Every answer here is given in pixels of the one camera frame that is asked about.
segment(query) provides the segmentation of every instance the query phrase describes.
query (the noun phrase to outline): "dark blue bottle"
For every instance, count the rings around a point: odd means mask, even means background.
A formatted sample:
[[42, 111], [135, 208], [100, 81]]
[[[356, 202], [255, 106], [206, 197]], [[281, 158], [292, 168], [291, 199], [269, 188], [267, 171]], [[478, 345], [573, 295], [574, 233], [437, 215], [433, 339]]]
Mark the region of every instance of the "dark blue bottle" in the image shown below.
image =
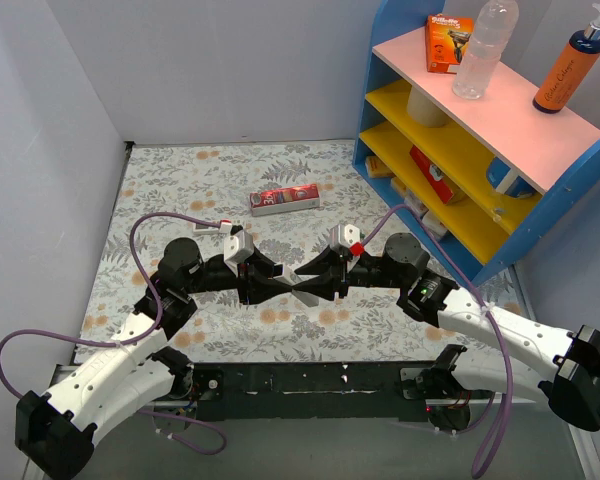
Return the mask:
[[[593, 6], [600, 11], [600, 5]], [[533, 99], [533, 106], [544, 113], [558, 113], [600, 56], [600, 15], [586, 30], [569, 39], [555, 65]]]

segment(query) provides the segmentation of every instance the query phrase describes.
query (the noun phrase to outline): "pink shelf top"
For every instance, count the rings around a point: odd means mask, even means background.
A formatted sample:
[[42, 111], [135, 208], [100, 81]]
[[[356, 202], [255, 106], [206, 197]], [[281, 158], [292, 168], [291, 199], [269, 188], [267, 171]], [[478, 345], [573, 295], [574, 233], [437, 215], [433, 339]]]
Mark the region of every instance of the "pink shelf top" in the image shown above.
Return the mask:
[[538, 87], [503, 63], [484, 97], [458, 97], [451, 91], [455, 75], [427, 72], [424, 27], [375, 46], [373, 53], [541, 193], [600, 138], [600, 130], [568, 108], [553, 115], [536, 110], [531, 101]]

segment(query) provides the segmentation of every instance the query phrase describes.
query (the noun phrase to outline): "floral tablecloth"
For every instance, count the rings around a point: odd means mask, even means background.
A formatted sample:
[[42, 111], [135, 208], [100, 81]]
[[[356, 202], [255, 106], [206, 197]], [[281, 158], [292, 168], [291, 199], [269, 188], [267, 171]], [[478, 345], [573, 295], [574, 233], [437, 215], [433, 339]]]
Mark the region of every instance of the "floral tablecloth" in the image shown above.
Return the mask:
[[[387, 205], [351, 166], [353, 142], [254, 144], [216, 147], [136, 147], [120, 190], [81, 337], [105, 340], [118, 328], [145, 285], [128, 247], [129, 229], [142, 214], [163, 210], [201, 219], [223, 218], [251, 232], [258, 248], [277, 262], [297, 267], [322, 251], [327, 231], [353, 223], [369, 233]], [[317, 183], [321, 207], [254, 218], [248, 195], [281, 186]], [[408, 231], [396, 217], [368, 246], [382, 251], [395, 232]], [[140, 227], [140, 258], [153, 272], [167, 243], [192, 235], [192, 226], [157, 218]], [[202, 255], [221, 251], [219, 235], [196, 236]], [[432, 258], [430, 267], [443, 272]], [[485, 298], [519, 311], [505, 271], [485, 283]], [[194, 362], [291, 362], [429, 360], [449, 342], [477, 341], [409, 319], [396, 305], [397, 290], [356, 289], [334, 303], [308, 308], [292, 295], [242, 306], [237, 294], [195, 296], [199, 310], [171, 344]], [[94, 349], [78, 347], [83, 362]]]

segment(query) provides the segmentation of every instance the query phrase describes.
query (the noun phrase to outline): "shelf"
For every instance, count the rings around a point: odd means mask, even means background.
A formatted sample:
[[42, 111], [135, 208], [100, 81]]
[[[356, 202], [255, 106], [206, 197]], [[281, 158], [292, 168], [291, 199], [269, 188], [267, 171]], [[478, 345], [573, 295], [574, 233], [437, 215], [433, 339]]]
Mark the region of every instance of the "shelf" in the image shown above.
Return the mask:
[[444, 205], [409, 155], [411, 142], [384, 122], [360, 133], [360, 139], [415, 193], [449, 231], [486, 264], [508, 236], [468, 198]]
[[410, 90], [407, 81], [398, 80], [368, 93], [366, 99], [490, 218], [500, 212], [497, 223], [507, 233], [513, 233], [541, 196], [517, 199], [496, 193], [486, 177], [493, 153], [453, 121], [444, 127], [429, 128], [412, 120], [407, 114]]
[[538, 88], [503, 63], [484, 97], [456, 96], [455, 75], [425, 68], [424, 28], [376, 45], [373, 53], [541, 193], [600, 139], [600, 130], [568, 108], [554, 115], [536, 110], [531, 100]]
[[[378, 195], [387, 203], [389, 208], [395, 207], [401, 203], [404, 203], [404, 199], [398, 195], [398, 193], [391, 187], [391, 179], [389, 178], [371, 178], [367, 173], [367, 169], [364, 164], [354, 165], [355, 169], [360, 175], [371, 185]], [[422, 245], [438, 258], [444, 268], [456, 279], [458, 283], [464, 285], [462, 279], [454, 272], [451, 265], [449, 265], [444, 258], [441, 258], [436, 252], [435, 245], [431, 242], [429, 237], [424, 233], [420, 224], [413, 218], [413, 216], [406, 210], [398, 210], [396, 215], [402, 220], [411, 233], [422, 243]], [[445, 235], [440, 240], [440, 246], [449, 255], [453, 262], [460, 267], [464, 274], [469, 278], [473, 279], [482, 269], [482, 265], [473, 255], [462, 245], [457, 238], [453, 235]]]

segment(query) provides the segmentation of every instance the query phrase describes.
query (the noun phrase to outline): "blue shelf frame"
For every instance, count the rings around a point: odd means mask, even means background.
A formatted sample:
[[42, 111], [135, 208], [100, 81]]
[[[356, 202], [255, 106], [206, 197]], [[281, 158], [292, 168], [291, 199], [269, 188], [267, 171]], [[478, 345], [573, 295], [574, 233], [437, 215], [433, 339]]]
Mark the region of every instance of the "blue shelf frame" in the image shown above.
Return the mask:
[[[360, 140], [360, 132], [375, 127], [385, 121], [364, 96], [398, 79], [400, 75], [373, 54], [373, 47], [422, 27], [429, 15], [435, 15], [444, 8], [444, 0], [384, 0], [376, 13], [371, 31], [371, 41], [367, 56], [367, 71], [356, 145], [353, 154], [353, 166], [371, 187], [393, 207], [403, 199], [391, 188], [389, 179], [369, 178], [364, 161], [372, 155], [369, 147]], [[453, 236], [447, 235], [441, 242], [442, 248], [451, 257], [463, 273], [475, 284], [480, 285], [501, 270], [521, 259], [545, 235], [571, 207], [593, 187], [600, 179], [600, 140], [594, 143], [569, 169], [556, 184], [542, 197], [522, 224], [496, 252], [486, 265], [476, 258]], [[397, 213], [400, 219], [420, 242], [454, 275], [456, 281], [463, 282], [455, 274], [448, 262], [442, 258], [420, 225], [406, 211]]]

